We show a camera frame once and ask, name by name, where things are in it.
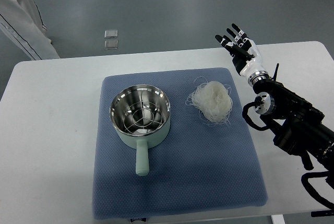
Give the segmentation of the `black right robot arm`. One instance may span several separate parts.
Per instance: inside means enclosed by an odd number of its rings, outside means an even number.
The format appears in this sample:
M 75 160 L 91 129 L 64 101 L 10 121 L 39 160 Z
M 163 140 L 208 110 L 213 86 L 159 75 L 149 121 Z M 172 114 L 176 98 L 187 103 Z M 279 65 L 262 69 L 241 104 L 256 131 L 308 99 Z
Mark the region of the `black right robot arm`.
M 313 169 L 312 155 L 332 171 L 333 131 L 322 123 L 324 114 L 266 71 L 256 71 L 248 83 L 257 95 L 266 93 L 270 97 L 260 119 L 274 133 L 273 143 L 290 155 L 300 156 L 306 170 Z

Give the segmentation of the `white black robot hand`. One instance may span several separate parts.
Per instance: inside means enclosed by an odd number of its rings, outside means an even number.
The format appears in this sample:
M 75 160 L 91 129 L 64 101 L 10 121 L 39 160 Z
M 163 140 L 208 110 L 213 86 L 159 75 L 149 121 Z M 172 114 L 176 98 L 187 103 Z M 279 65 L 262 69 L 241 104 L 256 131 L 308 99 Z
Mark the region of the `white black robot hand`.
M 230 37 L 217 34 L 215 39 L 229 52 L 237 73 L 246 78 L 250 86 L 268 79 L 269 74 L 263 67 L 263 58 L 255 42 L 234 23 L 232 29 L 227 28 L 226 31 Z

